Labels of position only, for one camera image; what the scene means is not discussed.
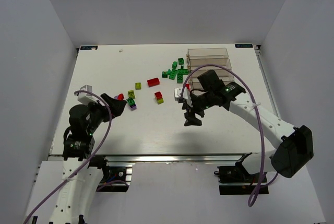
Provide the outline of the red curved lego piece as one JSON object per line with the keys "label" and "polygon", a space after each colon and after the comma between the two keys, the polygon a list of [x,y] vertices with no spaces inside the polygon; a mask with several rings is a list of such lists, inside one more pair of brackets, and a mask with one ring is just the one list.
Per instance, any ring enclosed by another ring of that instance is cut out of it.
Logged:
{"label": "red curved lego piece", "polygon": [[124,95],[122,93],[120,93],[118,96],[117,96],[117,100],[124,100]]}

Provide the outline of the red small lego brick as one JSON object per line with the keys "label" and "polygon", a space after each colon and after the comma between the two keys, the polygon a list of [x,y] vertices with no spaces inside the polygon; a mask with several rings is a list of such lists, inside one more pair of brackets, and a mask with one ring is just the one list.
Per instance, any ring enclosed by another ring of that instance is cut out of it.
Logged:
{"label": "red small lego brick", "polygon": [[154,96],[155,96],[155,98],[157,99],[157,100],[160,100],[161,98],[162,98],[162,94],[161,94],[161,92],[156,92],[155,94],[154,94]]}

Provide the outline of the red long lego brick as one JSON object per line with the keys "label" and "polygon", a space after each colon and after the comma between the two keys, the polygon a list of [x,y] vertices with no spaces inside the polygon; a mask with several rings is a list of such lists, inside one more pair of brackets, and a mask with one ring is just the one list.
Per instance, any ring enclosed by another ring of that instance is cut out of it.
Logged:
{"label": "red long lego brick", "polygon": [[147,80],[148,87],[157,86],[160,84],[158,77]]}

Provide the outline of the lime lego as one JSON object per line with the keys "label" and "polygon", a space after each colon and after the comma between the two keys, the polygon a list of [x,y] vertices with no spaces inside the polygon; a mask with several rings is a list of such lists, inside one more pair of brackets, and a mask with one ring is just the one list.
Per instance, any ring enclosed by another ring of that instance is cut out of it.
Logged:
{"label": "lime lego", "polygon": [[162,104],[164,101],[163,101],[163,98],[160,98],[160,99],[157,99],[157,103],[158,104]]}

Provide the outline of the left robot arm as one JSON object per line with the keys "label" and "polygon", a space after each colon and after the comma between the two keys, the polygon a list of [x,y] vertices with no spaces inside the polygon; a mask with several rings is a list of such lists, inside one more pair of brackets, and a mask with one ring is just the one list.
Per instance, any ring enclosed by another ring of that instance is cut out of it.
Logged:
{"label": "left robot arm", "polygon": [[101,145],[94,146],[94,133],[101,123],[120,116],[127,102],[103,93],[98,96],[89,90],[74,93],[79,104],[69,110],[69,127],[63,135],[62,181],[36,207],[24,223],[54,194],[58,194],[49,223],[86,223],[93,197],[101,181],[108,178],[106,160],[96,157]]}

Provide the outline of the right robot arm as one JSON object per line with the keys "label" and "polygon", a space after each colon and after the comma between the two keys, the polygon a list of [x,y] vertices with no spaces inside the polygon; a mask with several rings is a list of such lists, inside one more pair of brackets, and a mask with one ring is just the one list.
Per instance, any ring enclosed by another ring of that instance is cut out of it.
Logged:
{"label": "right robot arm", "polygon": [[245,86],[235,82],[225,84],[214,70],[198,77],[202,93],[195,95],[187,88],[176,88],[174,98],[185,110],[185,126],[201,126],[204,111],[218,106],[244,119],[263,133],[272,151],[247,153],[235,163],[231,177],[245,179],[260,172],[277,172],[293,177],[314,156],[312,131],[305,125],[295,127],[254,103]]}

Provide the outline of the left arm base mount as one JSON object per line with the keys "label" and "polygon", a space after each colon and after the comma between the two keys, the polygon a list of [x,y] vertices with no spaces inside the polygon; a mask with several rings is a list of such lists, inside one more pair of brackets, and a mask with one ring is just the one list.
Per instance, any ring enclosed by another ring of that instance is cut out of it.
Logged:
{"label": "left arm base mount", "polygon": [[97,156],[91,164],[101,169],[101,179],[97,192],[126,193],[132,180],[133,164],[122,161],[112,161],[105,156]]}

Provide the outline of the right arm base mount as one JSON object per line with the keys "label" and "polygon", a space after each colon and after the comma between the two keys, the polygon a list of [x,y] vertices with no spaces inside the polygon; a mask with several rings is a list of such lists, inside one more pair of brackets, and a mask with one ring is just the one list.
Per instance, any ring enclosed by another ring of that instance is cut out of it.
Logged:
{"label": "right arm base mount", "polygon": [[259,173],[243,176],[234,166],[219,166],[214,175],[220,195],[250,195],[259,181]]}

